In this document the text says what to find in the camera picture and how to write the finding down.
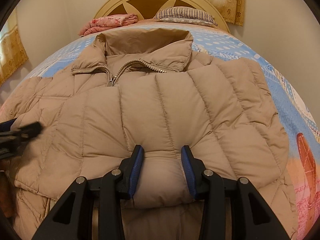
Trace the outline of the side window yellow curtain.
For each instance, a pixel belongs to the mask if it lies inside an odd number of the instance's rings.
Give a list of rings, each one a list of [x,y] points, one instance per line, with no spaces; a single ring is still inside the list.
[[[18,31],[16,8],[1,29],[0,53],[0,85],[2,86],[20,66],[29,60]]]

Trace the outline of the folded pink floral blanket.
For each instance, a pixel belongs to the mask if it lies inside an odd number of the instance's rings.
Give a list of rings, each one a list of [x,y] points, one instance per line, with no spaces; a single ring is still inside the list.
[[[95,18],[87,22],[79,31],[79,36],[87,36],[89,34],[101,31],[119,28],[138,22],[136,14],[120,14]]]

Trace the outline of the cream wooden headboard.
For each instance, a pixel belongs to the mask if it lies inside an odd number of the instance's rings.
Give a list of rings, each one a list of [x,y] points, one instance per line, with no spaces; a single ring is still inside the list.
[[[230,32],[222,15],[207,0],[108,0],[95,17],[133,13],[139,20],[148,20],[152,19],[159,10],[168,7],[190,7],[206,11],[215,18],[219,29]]]

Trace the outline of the striped pillow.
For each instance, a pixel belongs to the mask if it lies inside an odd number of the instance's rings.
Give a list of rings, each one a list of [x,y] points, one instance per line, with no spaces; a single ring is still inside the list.
[[[190,7],[168,7],[161,9],[153,19],[159,22],[187,23],[207,27],[219,26],[211,14]]]

